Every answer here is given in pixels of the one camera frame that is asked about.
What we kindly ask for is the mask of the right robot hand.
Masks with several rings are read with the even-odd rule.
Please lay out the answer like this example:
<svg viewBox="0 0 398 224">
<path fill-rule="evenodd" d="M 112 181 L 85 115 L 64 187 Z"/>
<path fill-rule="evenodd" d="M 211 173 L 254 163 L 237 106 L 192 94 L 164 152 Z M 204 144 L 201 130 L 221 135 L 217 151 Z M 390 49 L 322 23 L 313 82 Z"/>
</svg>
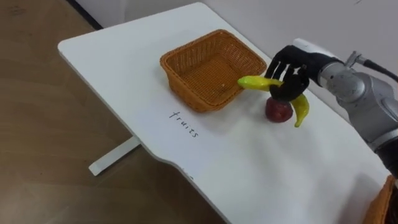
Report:
<svg viewBox="0 0 398 224">
<path fill-rule="evenodd" d="M 313 81 L 320 84 L 319 77 L 327 66 L 342 64 L 336 57 L 321 52 L 309 52 L 295 44 L 287 45 L 273 57 L 265 77 L 279 80 L 284 75 L 281 86 L 269 87 L 271 97 L 276 101 L 288 102 L 299 97 Z"/>
</svg>

